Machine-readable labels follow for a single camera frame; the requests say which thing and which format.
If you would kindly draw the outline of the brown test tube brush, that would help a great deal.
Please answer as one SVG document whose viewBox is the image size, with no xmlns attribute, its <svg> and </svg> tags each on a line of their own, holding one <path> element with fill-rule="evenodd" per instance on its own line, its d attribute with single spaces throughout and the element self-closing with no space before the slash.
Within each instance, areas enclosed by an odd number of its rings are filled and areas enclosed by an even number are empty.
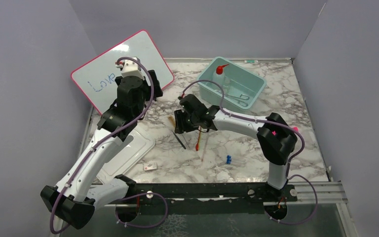
<svg viewBox="0 0 379 237">
<path fill-rule="evenodd" d="M 173 129 L 176 127 L 176 122 L 173 116 L 168 116 L 168 121 L 170 122 Z"/>
</svg>

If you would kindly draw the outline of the metal tweezers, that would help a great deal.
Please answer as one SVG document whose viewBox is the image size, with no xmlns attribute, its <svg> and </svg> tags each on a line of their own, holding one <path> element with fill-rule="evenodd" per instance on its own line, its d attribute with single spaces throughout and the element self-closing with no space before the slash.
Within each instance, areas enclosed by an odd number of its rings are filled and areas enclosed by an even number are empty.
<svg viewBox="0 0 379 237">
<path fill-rule="evenodd" d="M 174 137 L 176 138 L 176 140 L 179 142 L 179 144 L 182 146 L 183 149 L 187 149 L 186 146 L 183 144 L 183 142 L 181 141 L 181 139 L 177 136 L 177 134 L 175 132 L 172 131 L 172 134 L 174 135 Z"/>
</svg>

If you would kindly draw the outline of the white wash bottle red cap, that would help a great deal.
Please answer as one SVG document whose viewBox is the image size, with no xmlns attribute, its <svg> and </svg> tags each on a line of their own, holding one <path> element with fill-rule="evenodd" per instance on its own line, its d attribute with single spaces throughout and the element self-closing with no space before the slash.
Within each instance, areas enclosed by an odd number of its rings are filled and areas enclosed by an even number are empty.
<svg viewBox="0 0 379 237">
<path fill-rule="evenodd" d="M 213 73 L 212 79 L 216 83 L 220 84 L 223 89 L 223 81 L 225 77 L 227 77 L 224 73 L 224 68 L 228 66 L 228 64 L 220 65 L 215 69 L 215 72 Z"/>
</svg>

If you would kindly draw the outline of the small clear glass beaker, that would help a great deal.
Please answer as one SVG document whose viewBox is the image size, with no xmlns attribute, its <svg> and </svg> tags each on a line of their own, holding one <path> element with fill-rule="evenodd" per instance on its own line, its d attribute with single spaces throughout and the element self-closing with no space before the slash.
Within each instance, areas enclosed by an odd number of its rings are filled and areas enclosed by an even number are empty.
<svg viewBox="0 0 379 237">
<path fill-rule="evenodd" d="M 223 89 L 224 89 L 225 95 L 227 95 L 230 92 L 230 88 L 231 88 L 231 79 L 228 77 L 225 77 L 223 81 Z"/>
</svg>

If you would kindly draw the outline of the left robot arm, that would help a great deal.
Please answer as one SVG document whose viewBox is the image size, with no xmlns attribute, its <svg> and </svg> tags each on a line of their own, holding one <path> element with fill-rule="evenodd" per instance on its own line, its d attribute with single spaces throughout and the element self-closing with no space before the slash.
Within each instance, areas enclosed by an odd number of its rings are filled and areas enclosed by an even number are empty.
<svg viewBox="0 0 379 237">
<path fill-rule="evenodd" d="M 128 203 L 135 189 L 120 178 L 92 189 L 101 168 L 130 143 L 129 133 L 142 120 L 151 103 L 163 95 L 154 70 L 144 76 L 122 74 L 115 78 L 117 98 L 101 115 L 97 129 L 70 171 L 53 187 L 45 186 L 40 196 L 50 211 L 50 231 L 83 228 L 94 212 L 117 199 Z"/>
</svg>

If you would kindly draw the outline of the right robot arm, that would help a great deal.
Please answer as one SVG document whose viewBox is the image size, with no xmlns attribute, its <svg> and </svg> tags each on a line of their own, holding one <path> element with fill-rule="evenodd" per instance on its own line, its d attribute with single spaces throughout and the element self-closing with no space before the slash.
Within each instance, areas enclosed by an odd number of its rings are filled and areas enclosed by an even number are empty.
<svg viewBox="0 0 379 237">
<path fill-rule="evenodd" d="M 289 127 L 277 113 L 256 117 L 224 110 L 220 106 L 206 107 L 193 94 L 179 97 L 182 107 L 174 112 L 175 133 L 192 132 L 198 128 L 232 131 L 256 138 L 264 157 L 269 161 L 269 174 L 265 195 L 277 201 L 285 194 L 288 167 L 300 134 Z"/>
</svg>

